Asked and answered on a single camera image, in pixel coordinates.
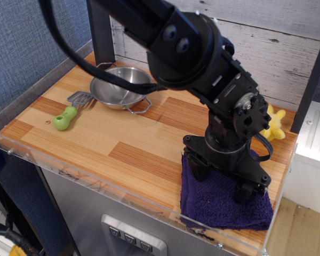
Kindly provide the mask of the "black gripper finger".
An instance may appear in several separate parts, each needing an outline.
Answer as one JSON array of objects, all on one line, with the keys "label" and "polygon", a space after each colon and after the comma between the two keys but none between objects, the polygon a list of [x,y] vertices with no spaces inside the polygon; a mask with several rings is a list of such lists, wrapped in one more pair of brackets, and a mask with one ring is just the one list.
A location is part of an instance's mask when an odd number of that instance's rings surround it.
[{"label": "black gripper finger", "polygon": [[252,183],[238,183],[235,188],[234,201],[237,204],[246,203],[253,192],[253,184]]},{"label": "black gripper finger", "polygon": [[190,170],[197,181],[203,181],[206,179],[210,165],[202,159],[200,156],[188,155],[188,165]]}]

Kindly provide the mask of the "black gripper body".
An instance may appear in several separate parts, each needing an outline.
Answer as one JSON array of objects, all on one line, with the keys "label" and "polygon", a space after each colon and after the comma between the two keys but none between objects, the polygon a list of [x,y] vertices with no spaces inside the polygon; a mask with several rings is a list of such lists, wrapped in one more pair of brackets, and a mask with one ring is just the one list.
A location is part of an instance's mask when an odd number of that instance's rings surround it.
[{"label": "black gripper body", "polygon": [[210,165],[210,171],[216,170],[236,183],[252,183],[252,194],[265,195],[271,183],[269,174],[259,165],[271,158],[271,143],[262,135],[258,139],[268,150],[266,156],[256,156],[251,153],[251,141],[241,143],[231,149],[222,147],[211,136],[199,137],[186,135],[183,138],[185,155],[200,156]]}]

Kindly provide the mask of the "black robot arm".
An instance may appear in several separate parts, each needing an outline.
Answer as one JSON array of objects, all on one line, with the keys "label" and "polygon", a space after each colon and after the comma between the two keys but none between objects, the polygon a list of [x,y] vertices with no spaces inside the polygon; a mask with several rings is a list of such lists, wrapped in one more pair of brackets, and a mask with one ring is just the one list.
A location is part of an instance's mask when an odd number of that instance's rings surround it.
[{"label": "black robot arm", "polygon": [[98,5],[147,49],[150,72],[160,86],[189,91],[208,107],[204,136],[183,138],[195,178],[203,180],[215,168],[236,181],[238,204],[254,193],[265,194],[271,179],[250,145],[269,128],[268,104],[250,73],[233,59],[212,19],[180,12],[166,1],[98,1]]}]

